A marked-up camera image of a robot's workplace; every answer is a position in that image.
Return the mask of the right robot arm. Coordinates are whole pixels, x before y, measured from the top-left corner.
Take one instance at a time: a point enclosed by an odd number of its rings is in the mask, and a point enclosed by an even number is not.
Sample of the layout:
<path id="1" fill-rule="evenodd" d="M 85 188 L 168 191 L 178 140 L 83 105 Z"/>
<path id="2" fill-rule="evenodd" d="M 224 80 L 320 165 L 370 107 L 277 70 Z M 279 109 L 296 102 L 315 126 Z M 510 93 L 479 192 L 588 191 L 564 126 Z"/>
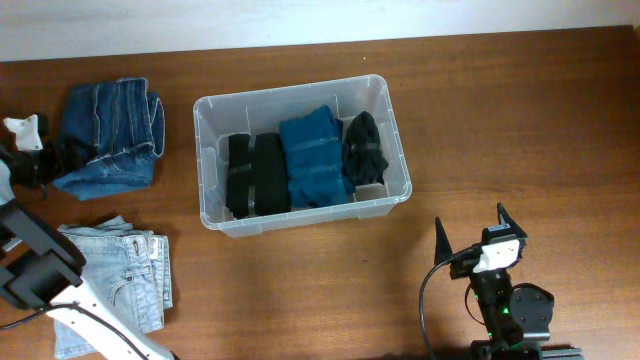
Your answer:
<path id="1" fill-rule="evenodd" d="M 508 270 L 523 256 L 528 235 L 502 204 L 498 224 L 482 231 L 481 241 L 455 253 L 440 219 L 435 220 L 434 268 L 450 268 L 450 277 L 467 278 L 488 338 L 470 345 L 471 359 L 540 359 L 540 344 L 550 338 L 554 297 L 537 285 L 514 285 Z"/>

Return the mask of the black garment with bands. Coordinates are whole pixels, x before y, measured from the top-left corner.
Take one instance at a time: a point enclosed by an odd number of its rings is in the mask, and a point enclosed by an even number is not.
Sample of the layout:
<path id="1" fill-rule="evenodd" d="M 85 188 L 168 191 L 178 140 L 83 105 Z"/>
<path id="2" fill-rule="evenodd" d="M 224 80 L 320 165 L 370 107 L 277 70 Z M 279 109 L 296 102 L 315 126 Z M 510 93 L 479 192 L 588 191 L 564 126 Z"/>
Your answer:
<path id="1" fill-rule="evenodd" d="M 228 138 L 226 207 L 234 219 L 291 210 L 280 135 L 233 134 Z"/>

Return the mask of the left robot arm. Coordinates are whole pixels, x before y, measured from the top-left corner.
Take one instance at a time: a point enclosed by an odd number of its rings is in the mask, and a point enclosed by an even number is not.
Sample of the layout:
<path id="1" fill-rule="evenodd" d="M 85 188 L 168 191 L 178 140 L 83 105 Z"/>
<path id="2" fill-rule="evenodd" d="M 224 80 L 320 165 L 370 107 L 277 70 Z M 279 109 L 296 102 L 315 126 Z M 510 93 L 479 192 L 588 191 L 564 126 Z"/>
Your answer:
<path id="1" fill-rule="evenodd" d="M 1 267 L 1 298 L 33 313 L 9 330 L 47 315 L 81 335 L 107 359 L 174 359 L 176 355 L 118 314 L 83 275 L 86 259 L 63 234 L 20 204 L 12 185 L 35 175 L 29 156 L 1 150 L 1 257 L 27 251 Z"/>

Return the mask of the dark garment with band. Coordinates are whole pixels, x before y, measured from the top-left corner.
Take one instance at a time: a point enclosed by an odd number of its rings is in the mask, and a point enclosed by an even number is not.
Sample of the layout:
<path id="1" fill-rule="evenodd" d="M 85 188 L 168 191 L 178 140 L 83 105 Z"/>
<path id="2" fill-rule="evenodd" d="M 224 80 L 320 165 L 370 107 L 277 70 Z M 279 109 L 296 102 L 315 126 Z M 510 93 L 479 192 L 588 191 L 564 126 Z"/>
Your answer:
<path id="1" fill-rule="evenodd" d="M 376 122 L 367 111 L 358 114 L 346 130 L 343 165 L 355 186 L 385 184 L 383 174 L 389 163 L 382 152 Z"/>

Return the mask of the dark blue jeans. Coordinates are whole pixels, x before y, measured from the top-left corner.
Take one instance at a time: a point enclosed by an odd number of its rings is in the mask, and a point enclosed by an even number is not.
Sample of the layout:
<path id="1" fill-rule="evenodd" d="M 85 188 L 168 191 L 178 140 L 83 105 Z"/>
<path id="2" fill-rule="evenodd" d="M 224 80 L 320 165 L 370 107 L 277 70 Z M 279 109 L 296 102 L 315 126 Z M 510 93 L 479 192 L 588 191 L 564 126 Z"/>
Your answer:
<path id="1" fill-rule="evenodd" d="M 53 185 L 81 201 L 150 187 L 164 154 L 165 125 L 162 101 L 146 78 L 72 87 L 59 143 L 81 166 Z"/>

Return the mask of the blue garment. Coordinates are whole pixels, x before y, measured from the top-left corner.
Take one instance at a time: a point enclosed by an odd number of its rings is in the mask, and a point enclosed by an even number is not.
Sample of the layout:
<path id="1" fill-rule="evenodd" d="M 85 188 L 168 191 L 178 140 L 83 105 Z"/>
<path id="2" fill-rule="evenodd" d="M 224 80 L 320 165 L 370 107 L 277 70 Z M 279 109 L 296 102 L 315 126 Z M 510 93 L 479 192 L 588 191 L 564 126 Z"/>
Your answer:
<path id="1" fill-rule="evenodd" d="M 343 168 L 343 122 L 329 106 L 279 124 L 293 208 L 346 204 L 355 186 Z"/>

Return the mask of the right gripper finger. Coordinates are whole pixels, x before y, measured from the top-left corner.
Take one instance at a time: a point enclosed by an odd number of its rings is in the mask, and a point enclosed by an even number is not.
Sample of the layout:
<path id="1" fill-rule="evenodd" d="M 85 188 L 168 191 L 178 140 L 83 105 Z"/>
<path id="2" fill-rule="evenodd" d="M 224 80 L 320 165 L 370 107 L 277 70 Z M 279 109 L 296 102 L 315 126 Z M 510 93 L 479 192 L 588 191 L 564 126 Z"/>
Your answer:
<path id="1" fill-rule="evenodd" d="M 497 204 L 498 221 L 500 225 L 508 225 L 509 229 L 519 238 L 527 239 L 526 232 L 515 222 L 515 220 L 508 214 L 502 203 Z"/>
<path id="2" fill-rule="evenodd" d="M 439 217 L 435 218 L 436 245 L 434 253 L 434 264 L 446 263 L 453 257 L 453 251 L 448 240 L 446 231 Z"/>

